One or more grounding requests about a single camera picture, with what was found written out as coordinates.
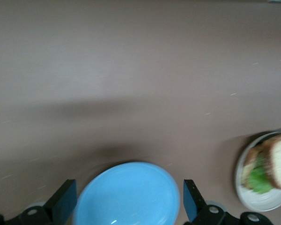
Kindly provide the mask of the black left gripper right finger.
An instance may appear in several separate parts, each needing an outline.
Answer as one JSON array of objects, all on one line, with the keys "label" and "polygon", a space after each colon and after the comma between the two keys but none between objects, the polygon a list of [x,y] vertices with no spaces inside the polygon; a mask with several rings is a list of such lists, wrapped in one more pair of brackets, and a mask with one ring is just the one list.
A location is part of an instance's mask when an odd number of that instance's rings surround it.
[{"label": "black left gripper right finger", "polygon": [[264,215],[244,212],[236,218],[215,204],[207,204],[193,180],[184,180],[183,204],[188,216],[186,225],[271,225]]}]

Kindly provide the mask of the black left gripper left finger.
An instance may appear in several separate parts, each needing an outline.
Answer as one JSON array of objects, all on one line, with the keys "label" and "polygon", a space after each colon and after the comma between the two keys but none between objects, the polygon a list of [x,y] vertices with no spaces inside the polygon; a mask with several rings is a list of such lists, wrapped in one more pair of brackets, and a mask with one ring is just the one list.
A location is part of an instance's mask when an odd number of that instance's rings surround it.
[{"label": "black left gripper left finger", "polygon": [[76,180],[66,180],[43,206],[32,206],[0,225],[64,225],[77,204]]}]

